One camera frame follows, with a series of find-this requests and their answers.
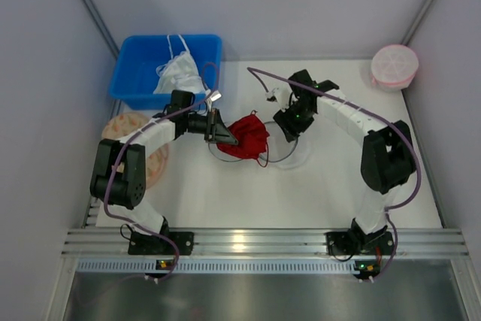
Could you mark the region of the red bra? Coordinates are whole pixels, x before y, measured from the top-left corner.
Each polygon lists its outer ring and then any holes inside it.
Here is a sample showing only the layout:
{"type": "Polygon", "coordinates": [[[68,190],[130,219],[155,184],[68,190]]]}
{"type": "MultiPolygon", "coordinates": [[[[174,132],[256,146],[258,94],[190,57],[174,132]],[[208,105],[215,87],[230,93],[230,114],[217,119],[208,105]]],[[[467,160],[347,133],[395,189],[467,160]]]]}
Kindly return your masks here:
{"type": "Polygon", "coordinates": [[[251,111],[249,115],[233,122],[228,130],[237,138],[237,145],[217,144],[220,152],[240,160],[255,160],[262,168],[268,166],[270,134],[257,116],[257,111],[251,111]]]}

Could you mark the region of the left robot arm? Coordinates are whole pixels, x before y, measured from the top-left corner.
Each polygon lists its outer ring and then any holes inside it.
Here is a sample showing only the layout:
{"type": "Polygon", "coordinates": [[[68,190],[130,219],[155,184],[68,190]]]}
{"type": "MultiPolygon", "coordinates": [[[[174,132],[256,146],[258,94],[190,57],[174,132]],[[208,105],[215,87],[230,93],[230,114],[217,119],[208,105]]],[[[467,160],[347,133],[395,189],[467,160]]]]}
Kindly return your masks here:
{"type": "Polygon", "coordinates": [[[186,132],[202,135],[207,143],[237,145],[237,138],[222,121],[218,109],[209,108],[204,115],[194,111],[218,95],[211,91],[206,98],[195,101],[193,93],[174,90],[163,112],[146,125],[118,140],[99,142],[89,190],[104,204],[106,216],[143,235],[168,239],[166,218],[144,200],[147,159],[186,132]]]}

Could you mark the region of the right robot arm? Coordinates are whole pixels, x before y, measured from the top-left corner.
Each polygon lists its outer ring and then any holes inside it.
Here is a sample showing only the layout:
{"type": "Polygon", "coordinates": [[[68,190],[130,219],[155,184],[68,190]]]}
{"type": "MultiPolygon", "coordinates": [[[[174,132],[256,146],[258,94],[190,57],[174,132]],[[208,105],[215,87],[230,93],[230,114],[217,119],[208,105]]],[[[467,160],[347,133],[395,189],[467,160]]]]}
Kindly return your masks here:
{"type": "Polygon", "coordinates": [[[331,254],[362,253],[384,247],[392,239],[388,215],[392,209],[409,204],[395,198],[411,175],[420,175],[419,159],[413,148],[410,127],[402,120],[385,118],[349,101],[340,87],[330,81],[316,82],[307,70],[286,79],[290,90],[275,88],[266,99],[280,107],[274,115],[288,142],[296,141],[320,115],[345,131],[362,149],[360,174],[366,190],[361,207],[345,232],[332,232],[331,254]]]}

